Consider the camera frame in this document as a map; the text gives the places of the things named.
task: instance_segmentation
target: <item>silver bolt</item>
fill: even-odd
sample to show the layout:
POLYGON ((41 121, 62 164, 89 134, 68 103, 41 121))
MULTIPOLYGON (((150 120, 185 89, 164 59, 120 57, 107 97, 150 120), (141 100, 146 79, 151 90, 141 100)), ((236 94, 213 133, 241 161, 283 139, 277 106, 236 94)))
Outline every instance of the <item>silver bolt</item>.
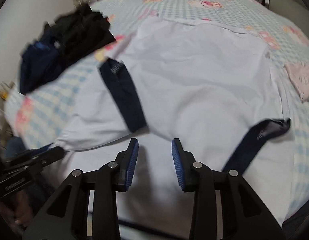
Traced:
POLYGON ((109 168, 115 168, 118 166, 118 164, 116 162, 109 162, 108 166, 109 168))
POLYGON ((233 177, 238 176, 238 172, 237 172, 236 170, 230 170, 230 171, 229 171, 229 174, 230 174, 231 176, 233 176, 233 177))
POLYGON ((74 177, 78 177, 80 174, 81 174, 81 171, 80 171, 80 170, 74 170, 74 171, 72 172, 72 176, 74 176, 74 177))
POLYGON ((197 169, 197 168, 201 168, 201 167, 202 167, 202 163, 200 163, 200 162, 194 162, 194 163, 192 163, 192 166, 194 166, 196 169, 197 169))

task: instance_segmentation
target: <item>bedsheet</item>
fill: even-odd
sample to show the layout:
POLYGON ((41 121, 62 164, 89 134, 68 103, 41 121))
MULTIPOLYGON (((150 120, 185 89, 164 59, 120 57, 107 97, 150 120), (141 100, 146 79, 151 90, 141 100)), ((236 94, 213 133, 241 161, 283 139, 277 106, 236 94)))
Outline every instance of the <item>bedsheet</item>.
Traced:
MULTIPOLYGON (((270 58, 278 68, 285 63, 309 63, 309 40, 301 30, 254 0, 100 0, 91 7, 108 15, 110 31, 118 41, 149 15, 214 20, 258 34, 269 45, 270 58)), ((103 51, 87 56, 56 81, 28 94, 16 116, 6 111, 7 120, 27 147, 42 147, 58 137, 72 113, 80 86, 102 60, 103 51)), ((282 73, 294 98, 290 110, 297 145, 289 217, 309 199, 309 102, 301 103, 287 74, 282 73)))

